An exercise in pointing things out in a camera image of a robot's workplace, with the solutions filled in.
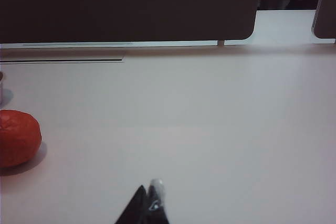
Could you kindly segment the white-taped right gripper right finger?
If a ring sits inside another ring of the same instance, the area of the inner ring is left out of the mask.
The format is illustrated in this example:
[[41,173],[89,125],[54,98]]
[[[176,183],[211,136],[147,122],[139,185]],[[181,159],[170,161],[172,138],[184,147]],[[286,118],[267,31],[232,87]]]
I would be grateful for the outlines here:
[[169,224],[165,212],[165,188],[161,179],[152,179],[148,187],[144,223]]

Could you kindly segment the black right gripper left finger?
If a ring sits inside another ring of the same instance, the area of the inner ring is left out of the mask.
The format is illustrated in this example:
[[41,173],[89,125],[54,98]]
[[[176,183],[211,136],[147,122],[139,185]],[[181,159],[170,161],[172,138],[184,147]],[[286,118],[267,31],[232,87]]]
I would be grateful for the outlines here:
[[141,185],[116,220],[115,224],[136,224],[141,223],[146,203],[146,190]]

